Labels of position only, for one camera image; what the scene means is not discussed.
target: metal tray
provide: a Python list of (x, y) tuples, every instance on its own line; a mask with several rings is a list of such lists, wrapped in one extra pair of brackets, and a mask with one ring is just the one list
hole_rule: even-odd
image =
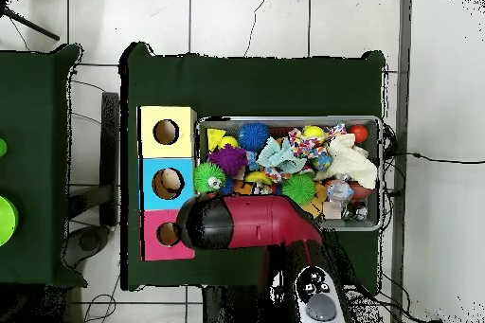
[(207, 129), (217, 128), (226, 131), (226, 135), (238, 137), (239, 127), (247, 122), (262, 122), (270, 128), (295, 128), (302, 130), (305, 125), (332, 127), (345, 122), (346, 128), (352, 125), (364, 125), (368, 138), (362, 148), (368, 151), (368, 159), (377, 167), (375, 190), (367, 198), (368, 216), (363, 221), (327, 220), (322, 228), (337, 231), (372, 231), (383, 223), (383, 128), (382, 121), (373, 116), (331, 116), (331, 117), (204, 117), (195, 124), (195, 161), (197, 164), (207, 161)]

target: green table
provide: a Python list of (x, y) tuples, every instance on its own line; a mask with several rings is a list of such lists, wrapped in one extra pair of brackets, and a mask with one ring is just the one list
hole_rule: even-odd
[[(138, 285), (258, 285), (265, 251), (196, 251), (193, 260), (141, 261), (139, 242), (136, 107), (188, 106), (207, 116), (377, 116), (382, 113), (381, 52), (362, 59), (312, 57), (156, 57), (143, 43), (123, 53), (121, 75), (121, 287)], [(360, 282), (377, 286), (379, 231), (342, 232)]]
[(0, 282), (84, 284), (63, 266), (67, 224), (66, 83), (81, 50), (51, 54), (0, 51), (0, 195), (17, 207), (19, 224), (0, 246)]

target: green spiky ball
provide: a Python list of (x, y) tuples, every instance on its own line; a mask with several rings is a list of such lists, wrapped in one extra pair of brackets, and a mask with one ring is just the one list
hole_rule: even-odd
[(282, 192), (297, 204), (305, 205), (312, 200), (316, 193), (314, 180), (307, 173), (294, 174), (283, 183)]
[(225, 174), (223, 169), (213, 163), (201, 163), (193, 171), (193, 187), (196, 192), (211, 192), (214, 189), (208, 184), (210, 177), (216, 177), (225, 185)]

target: white cloth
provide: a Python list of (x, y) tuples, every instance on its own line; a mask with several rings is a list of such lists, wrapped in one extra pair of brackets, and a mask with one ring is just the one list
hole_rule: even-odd
[(336, 136), (329, 143), (329, 154), (332, 164), (327, 170), (316, 173), (314, 180), (321, 181), (336, 174), (346, 174), (356, 180), (362, 187), (374, 189), (377, 179), (377, 168), (361, 153), (352, 148), (355, 143), (354, 134)]

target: pink cube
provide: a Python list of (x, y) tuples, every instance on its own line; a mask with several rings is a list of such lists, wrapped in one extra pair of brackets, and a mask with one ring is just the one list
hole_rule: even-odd
[(146, 210), (143, 231), (145, 241), (145, 260), (191, 260), (195, 257), (193, 249), (178, 242), (166, 246), (157, 238), (157, 230), (163, 223), (175, 223), (178, 210)]

